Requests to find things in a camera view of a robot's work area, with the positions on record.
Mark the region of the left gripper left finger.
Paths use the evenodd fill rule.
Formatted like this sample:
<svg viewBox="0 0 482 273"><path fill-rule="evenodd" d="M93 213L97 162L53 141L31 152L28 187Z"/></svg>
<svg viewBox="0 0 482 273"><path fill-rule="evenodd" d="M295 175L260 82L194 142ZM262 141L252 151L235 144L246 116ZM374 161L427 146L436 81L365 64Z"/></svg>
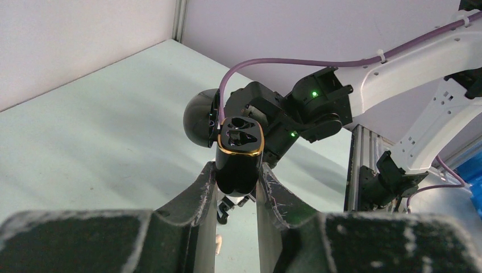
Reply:
<svg viewBox="0 0 482 273"><path fill-rule="evenodd" d="M32 210L1 225L2 272L214 272L216 194L208 162L156 210Z"/></svg>

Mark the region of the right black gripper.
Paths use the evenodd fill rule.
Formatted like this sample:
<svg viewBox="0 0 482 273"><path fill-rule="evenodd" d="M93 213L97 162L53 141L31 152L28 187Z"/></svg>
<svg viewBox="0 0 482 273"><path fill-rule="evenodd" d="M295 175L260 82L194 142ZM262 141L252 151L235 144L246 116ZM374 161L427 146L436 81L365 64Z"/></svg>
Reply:
<svg viewBox="0 0 482 273"><path fill-rule="evenodd" d="M264 134L263 161L274 168L300 137L294 108L288 100L254 81L230 93L225 116L243 116L256 120Z"/></svg>

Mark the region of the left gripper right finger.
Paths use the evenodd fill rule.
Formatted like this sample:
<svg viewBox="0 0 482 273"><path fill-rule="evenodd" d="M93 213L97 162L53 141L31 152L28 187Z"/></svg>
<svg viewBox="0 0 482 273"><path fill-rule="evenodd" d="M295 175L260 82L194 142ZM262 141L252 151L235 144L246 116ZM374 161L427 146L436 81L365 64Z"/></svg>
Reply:
<svg viewBox="0 0 482 273"><path fill-rule="evenodd" d="M322 213L267 164L256 187L261 272L480 272L481 254L450 217Z"/></svg>

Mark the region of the black earbud charging case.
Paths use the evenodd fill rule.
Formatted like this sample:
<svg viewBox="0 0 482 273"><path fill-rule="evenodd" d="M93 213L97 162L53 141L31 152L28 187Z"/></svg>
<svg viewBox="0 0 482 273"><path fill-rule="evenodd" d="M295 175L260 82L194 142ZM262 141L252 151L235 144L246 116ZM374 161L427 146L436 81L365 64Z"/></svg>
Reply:
<svg viewBox="0 0 482 273"><path fill-rule="evenodd" d="M252 118L221 118L220 92L204 90L187 104L183 114L186 136L194 144L216 146L215 180L225 195L243 197L256 187L264 151L264 134Z"/></svg>

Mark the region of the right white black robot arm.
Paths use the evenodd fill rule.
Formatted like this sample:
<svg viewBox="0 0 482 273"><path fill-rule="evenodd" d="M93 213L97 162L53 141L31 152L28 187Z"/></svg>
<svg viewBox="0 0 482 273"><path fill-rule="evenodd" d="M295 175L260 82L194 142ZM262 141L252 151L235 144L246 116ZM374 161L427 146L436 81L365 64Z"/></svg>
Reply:
<svg viewBox="0 0 482 273"><path fill-rule="evenodd" d="M276 164L297 138L309 142L338 133L368 109L434 80L441 85L404 136L384 152L370 178L366 167L350 166L345 210L383 207L408 197L432 161L481 113L481 7L460 10L435 28L375 57L358 61L263 58L237 64L223 77L221 93L239 69L255 64L294 64L319 68L300 79L285 97L258 82L220 99L219 124L232 116L250 117L264 133L265 159Z"/></svg>

